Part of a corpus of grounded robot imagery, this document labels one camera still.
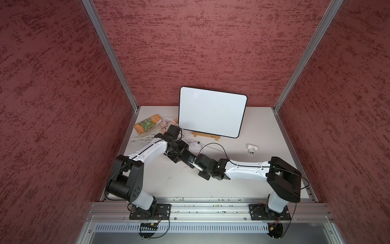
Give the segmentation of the wooden board stand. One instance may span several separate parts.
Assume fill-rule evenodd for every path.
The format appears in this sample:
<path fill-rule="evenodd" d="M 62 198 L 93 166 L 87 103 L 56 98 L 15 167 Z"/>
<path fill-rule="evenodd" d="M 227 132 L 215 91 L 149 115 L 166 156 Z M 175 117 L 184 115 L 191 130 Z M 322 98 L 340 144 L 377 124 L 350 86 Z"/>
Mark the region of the wooden board stand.
<path fill-rule="evenodd" d="M 220 136 L 217 136 L 217 135 L 212 135 L 212 134 L 207 134 L 207 133 L 200 133 L 200 132 L 192 132 L 192 135 L 194 137 L 208 137 L 208 138 L 213 138 L 215 141 L 219 141 L 220 140 Z"/>

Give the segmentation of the pink USB charger adapter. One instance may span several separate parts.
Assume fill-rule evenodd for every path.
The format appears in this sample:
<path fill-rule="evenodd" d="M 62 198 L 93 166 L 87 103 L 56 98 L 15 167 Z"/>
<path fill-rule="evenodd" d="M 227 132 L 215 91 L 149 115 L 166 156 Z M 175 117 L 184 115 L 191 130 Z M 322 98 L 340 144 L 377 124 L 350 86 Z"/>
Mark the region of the pink USB charger adapter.
<path fill-rule="evenodd" d="M 160 124 L 160 126 L 161 126 L 162 128 L 165 128 L 165 127 L 167 126 L 167 123 L 166 123 L 165 121 L 162 121 L 161 124 Z"/>

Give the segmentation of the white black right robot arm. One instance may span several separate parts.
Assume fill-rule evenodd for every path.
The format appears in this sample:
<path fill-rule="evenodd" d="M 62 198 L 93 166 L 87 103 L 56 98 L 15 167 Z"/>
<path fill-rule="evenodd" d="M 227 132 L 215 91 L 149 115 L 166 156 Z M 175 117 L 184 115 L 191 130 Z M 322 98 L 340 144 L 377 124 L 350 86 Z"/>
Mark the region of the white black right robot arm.
<path fill-rule="evenodd" d="M 287 205 L 301 201 L 302 174 L 279 157 L 272 157 L 270 161 L 261 163 L 245 163 L 228 158 L 216 161 L 199 154 L 190 163 L 199 170 L 199 176 L 206 180 L 245 179 L 268 183 L 273 192 L 265 204 L 250 207 L 252 220 L 290 219 L 290 216 L 284 217 L 288 211 Z"/>

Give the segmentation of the pink power strip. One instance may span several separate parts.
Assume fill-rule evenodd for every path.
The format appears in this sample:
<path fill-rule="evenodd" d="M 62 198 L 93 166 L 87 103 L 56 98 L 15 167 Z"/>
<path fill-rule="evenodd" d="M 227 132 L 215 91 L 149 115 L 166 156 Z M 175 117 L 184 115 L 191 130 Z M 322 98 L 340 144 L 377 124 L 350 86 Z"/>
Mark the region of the pink power strip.
<path fill-rule="evenodd" d="M 168 128 L 171 126 L 171 125 L 175 125 L 175 126 L 178 126 L 177 124 L 177 120 L 172 120 L 172 119 L 169 119 L 169 118 L 164 118 L 162 119 L 162 121 L 165 121 L 167 123 L 167 126 L 165 128 L 162 128 L 162 130 L 168 130 Z"/>

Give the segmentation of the white board black frame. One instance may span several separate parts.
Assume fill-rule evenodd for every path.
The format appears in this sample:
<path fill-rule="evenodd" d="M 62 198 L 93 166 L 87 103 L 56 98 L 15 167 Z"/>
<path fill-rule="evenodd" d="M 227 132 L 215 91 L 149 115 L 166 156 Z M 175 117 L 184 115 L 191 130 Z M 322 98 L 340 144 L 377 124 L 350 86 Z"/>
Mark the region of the white board black frame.
<path fill-rule="evenodd" d="M 238 138 L 248 97 L 183 86 L 178 124 L 184 130 Z"/>

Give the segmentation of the aluminium right corner post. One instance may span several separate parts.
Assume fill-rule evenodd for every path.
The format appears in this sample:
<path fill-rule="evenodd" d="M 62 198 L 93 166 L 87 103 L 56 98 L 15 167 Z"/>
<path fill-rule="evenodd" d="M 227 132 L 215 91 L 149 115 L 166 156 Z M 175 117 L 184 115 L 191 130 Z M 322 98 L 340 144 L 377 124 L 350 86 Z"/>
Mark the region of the aluminium right corner post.
<path fill-rule="evenodd" d="M 323 38 L 324 34 L 326 33 L 327 29 L 329 28 L 331 22 L 333 21 L 334 17 L 336 16 L 337 12 L 339 11 L 340 7 L 342 6 L 344 0 L 331 0 L 328 8 L 326 9 L 321 21 L 319 22 L 317 28 L 315 29 L 305 51 L 303 52 L 294 72 L 292 73 L 290 79 L 288 80 L 286 86 L 284 87 L 280 97 L 278 98 L 277 102 L 275 103 L 273 107 L 273 111 L 275 114 L 277 114 L 282 105 L 284 104 L 285 100 L 287 99 L 289 93 L 293 89 L 294 85 L 298 81 L 299 76 L 301 75 L 302 71 L 306 67 L 308 61 L 310 60 L 311 56 L 313 55 L 314 51 L 316 50 L 318 44 L 320 43 L 321 39 Z"/>

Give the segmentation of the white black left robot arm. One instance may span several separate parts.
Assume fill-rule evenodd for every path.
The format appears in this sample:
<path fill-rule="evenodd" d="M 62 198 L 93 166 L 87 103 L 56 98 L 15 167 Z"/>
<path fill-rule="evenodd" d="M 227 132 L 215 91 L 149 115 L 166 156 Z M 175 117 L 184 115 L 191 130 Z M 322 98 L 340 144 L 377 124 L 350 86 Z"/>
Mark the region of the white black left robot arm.
<path fill-rule="evenodd" d="M 159 155 L 165 155 L 174 163 L 184 162 L 194 168 L 196 156 L 182 140 L 182 129 L 171 125 L 165 133 L 158 133 L 141 150 L 129 155 L 118 155 L 113 161 L 110 177 L 105 186 L 105 196 L 112 194 L 134 206 L 138 213 L 146 218 L 155 217 L 158 207 L 155 197 L 143 190 L 145 165 Z"/>

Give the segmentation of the small white tape roll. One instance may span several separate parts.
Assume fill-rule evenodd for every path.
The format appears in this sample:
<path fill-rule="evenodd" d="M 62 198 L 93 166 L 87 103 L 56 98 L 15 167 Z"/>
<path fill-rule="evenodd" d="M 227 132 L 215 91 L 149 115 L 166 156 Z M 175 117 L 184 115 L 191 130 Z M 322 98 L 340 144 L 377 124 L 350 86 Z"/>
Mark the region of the small white tape roll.
<path fill-rule="evenodd" d="M 253 145 L 253 144 L 247 144 L 247 150 L 249 154 L 254 154 L 258 150 L 258 146 Z"/>

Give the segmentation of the orange paperback book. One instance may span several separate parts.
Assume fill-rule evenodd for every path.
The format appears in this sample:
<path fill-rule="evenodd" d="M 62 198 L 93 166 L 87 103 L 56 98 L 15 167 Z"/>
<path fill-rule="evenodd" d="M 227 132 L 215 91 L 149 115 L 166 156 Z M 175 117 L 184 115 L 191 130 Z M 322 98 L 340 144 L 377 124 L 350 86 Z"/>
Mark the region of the orange paperback book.
<path fill-rule="evenodd" d="M 141 122 L 138 122 L 134 125 L 134 129 L 139 135 L 148 133 L 155 127 L 157 127 L 162 122 L 162 118 L 159 114 L 155 114 L 147 119 L 144 119 Z"/>

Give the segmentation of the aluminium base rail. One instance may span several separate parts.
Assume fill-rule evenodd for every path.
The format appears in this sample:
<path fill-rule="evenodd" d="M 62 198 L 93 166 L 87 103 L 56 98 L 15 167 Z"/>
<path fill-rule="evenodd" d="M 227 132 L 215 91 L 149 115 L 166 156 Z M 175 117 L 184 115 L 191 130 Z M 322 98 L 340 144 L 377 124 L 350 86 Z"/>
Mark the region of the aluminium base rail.
<path fill-rule="evenodd" d="M 157 198 L 159 204 L 170 204 L 172 222 L 239 222 L 251 220 L 249 206 L 266 203 L 267 198 Z M 129 221 L 131 208 L 124 201 L 94 202 L 87 213 L 89 222 Z M 288 204 L 292 223 L 333 223 L 328 204 L 303 199 Z"/>

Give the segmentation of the aluminium left corner post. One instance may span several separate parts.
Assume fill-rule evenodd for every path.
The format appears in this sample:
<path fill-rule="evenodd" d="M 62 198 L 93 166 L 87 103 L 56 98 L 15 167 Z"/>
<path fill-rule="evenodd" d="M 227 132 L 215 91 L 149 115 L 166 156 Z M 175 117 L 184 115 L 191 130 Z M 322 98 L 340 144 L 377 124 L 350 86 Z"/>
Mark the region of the aluminium left corner post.
<path fill-rule="evenodd" d="M 121 68 L 121 65 L 119 63 L 119 60 L 115 54 L 115 51 L 111 45 L 111 42 L 109 40 L 109 37 L 104 29 L 104 26 L 102 24 L 102 21 L 99 17 L 99 14 L 97 12 L 97 9 L 91 0 L 82 0 L 82 3 L 87 11 L 87 14 L 95 28 L 95 31 L 108 55 L 108 58 L 116 72 L 116 75 L 125 91 L 125 94 L 130 101 L 132 108 L 135 112 L 138 112 L 139 106 L 138 103 L 136 102 L 136 98 L 133 94 L 133 92 L 130 89 L 130 86 L 128 84 L 128 81 L 125 77 L 125 74 Z"/>

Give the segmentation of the aluminium corner post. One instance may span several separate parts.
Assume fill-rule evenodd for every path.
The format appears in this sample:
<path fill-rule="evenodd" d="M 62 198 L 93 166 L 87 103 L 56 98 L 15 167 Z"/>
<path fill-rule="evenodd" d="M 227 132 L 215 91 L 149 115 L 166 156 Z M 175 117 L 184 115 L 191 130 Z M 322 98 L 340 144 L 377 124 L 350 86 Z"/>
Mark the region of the aluminium corner post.
<path fill-rule="evenodd" d="M 111 45 L 111 42 L 109 40 L 109 37 L 104 29 L 104 26 L 102 24 L 102 21 L 99 17 L 99 14 L 97 12 L 97 9 L 91 0 L 82 0 L 82 3 L 87 11 L 87 14 L 95 28 L 95 31 L 108 55 L 108 58 L 116 72 L 116 75 L 125 91 L 125 94 L 130 101 L 132 108 L 135 112 L 138 112 L 139 106 L 138 103 L 136 102 L 136 98 L 133 94 L 133 92 L 130 89 L 130 86 L 128 84 L 128 81 L 125 77 L 125 74 L 121 68 L 121 65 L 119 63 L 119 60 L 115 54 L 115 51 Z"/>
<path fill-rule="evenodd" d="M 317 28 L 315 29 L 305 51 L 303 52 L 294 72 L 292 73 L 290 79 L 288 80 L 286 86 L 284 87 L 280 97 L 278 98 L 277 102 L 275 103 L 273 107 L 273 111 L 275 114 L 277 114 L 282 105 L 284 104 L 285 100 L 287 99 L 289 93 L 293 89 L 294 85 L 298 81 L 299 76 L 301 75 L 302 71 L 306 67 L 308 61 L 310 60 L 311 56 L 313 55 L 314 51 L 316 50 L 318 44 L 320 43 L 321 39 L 323 38 L 324 34 L 326 33 L 327 29 L 329 28 L 331 22 L 333 21 L 334 17 L 336 16 L 337 12 L 339 11 L 340 7 L 342 6 L 344 0 L 331 0 L 328 8 L 326 9 L 321 21 L 319 22 Z"/>

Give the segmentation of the black phone pink case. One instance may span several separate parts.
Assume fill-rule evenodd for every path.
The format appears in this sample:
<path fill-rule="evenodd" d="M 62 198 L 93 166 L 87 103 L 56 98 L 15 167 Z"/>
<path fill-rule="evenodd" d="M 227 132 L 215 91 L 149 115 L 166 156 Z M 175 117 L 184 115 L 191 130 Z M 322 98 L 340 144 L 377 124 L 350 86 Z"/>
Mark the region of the black phone pink case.
<path fill-rule="evenodd" d="M 194 168 L 194 162 L 196 160 L 196 156 L 191 153 L 189 150 L 184 149 L 179 155 L 179 159 L 188 165 L 190 168 Z"/>

